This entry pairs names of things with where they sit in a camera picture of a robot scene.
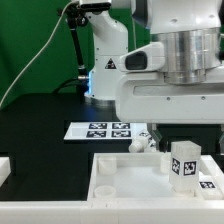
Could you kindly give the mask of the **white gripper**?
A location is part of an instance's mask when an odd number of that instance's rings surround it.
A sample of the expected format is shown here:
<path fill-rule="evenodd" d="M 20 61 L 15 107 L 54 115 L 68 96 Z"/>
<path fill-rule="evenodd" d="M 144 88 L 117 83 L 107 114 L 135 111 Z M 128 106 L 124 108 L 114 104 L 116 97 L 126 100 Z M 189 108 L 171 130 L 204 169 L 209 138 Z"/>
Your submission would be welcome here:
<path fill-rule="evenodd" d="M 209 71 L 195 85 L 170 85 L 157 72 L 122 76 L 116 90 L 116 115 L 122 122 L 145 122 L 156 142 L 156 124 L 224 124 L 224 71 Z"/>

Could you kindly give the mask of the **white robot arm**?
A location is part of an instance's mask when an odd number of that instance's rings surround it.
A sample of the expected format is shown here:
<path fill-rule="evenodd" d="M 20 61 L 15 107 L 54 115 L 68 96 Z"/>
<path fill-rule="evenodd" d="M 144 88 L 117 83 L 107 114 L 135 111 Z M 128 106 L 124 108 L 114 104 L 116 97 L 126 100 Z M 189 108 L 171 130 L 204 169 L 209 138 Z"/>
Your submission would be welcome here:
<path fill-rule="evenodd" d="M 119 58 L 116 115 L 124 122 L 224 126 L 223 0 L 131 0 L 150 42 Z"/>

